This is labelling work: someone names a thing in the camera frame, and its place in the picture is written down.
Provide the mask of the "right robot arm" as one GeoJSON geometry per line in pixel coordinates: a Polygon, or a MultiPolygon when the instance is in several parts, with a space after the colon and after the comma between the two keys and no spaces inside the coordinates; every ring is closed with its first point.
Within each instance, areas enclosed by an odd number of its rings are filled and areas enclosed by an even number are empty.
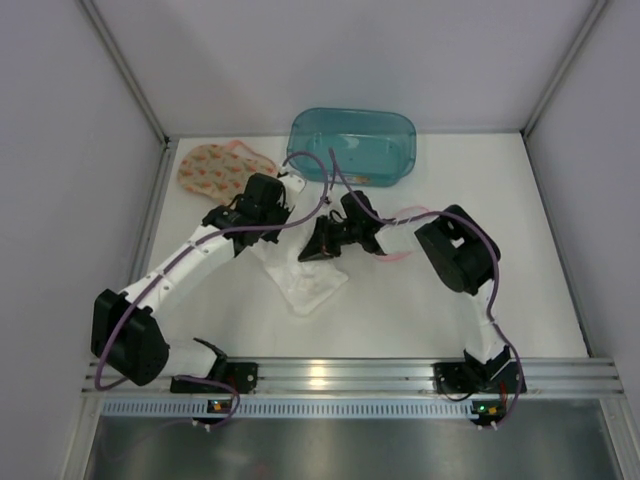
{"type": "Polygon", "coordinates": [[[332,210],[317,218],[298,260],[337,258],[351,244],[378,257],[424,252],[444,286],[464,297],[456,315],[465,339],[462,371],[478,383],[493,380],[511,359],[492,314],[501,259],[495,242],[458,205],[440,213],[388,220],[378,217],[360,190],[344,195],[341,205],[342,213],[332,210]]]}

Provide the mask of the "white bra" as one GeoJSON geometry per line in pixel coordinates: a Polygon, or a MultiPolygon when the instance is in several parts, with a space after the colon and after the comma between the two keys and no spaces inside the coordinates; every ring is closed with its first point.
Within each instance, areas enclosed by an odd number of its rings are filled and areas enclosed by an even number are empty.
{"type": "Polygon", "coordinates": [[[349,276],[332,260],[298,261],[299,254],[311,238],[316,217],[283,230],[277,243],[261,240],[251,248],[292,312],[299,316],[311,314],[349,280],[349,276]]]}

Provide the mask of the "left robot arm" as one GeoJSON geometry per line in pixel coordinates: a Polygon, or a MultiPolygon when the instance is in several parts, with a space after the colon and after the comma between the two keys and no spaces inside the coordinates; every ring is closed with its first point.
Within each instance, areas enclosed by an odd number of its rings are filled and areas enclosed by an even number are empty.
{"type": "Polygon", "coordinates": [[[208,377],[221,351],[200,339],[170,339],[171,312],[214,270],[259,240],[276,241],[305,186],[292,173],[251,175],[231,205],[211,210],[159,266],[120,291],[100,293],[90,343],[96,372],[111,367],[137,386],[163,375],[208,377]]]}

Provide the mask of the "floral pink laundry bag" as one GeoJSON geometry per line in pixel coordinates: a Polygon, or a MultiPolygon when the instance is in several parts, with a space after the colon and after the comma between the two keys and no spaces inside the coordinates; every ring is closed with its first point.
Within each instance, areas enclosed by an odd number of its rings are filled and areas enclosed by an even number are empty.
{"type": "Polygon", "coordinates": [[[190,150],[179,164],[177,181],[188,192],[228,205],[244,192],[253,174],[275,177],[277,171],[268,157],[240,140],[232,140],[224,145],[204,144],[190,150]]]}

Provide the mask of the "small white mesh laundry bag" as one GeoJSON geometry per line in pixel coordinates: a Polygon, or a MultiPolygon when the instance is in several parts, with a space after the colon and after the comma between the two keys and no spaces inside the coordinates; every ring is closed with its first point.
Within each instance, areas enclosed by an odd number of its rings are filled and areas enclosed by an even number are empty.
{"type": "Polygon", "coordinates": [[[415,217],[428,213],[424,206],[414,205],[399,210],[391,224],[385,224],[375,234],[383,254],[378,255],[380,261],[398,261],[420,249],[415,232],[427,223],[425,219],[414,221],[415,217]]]}

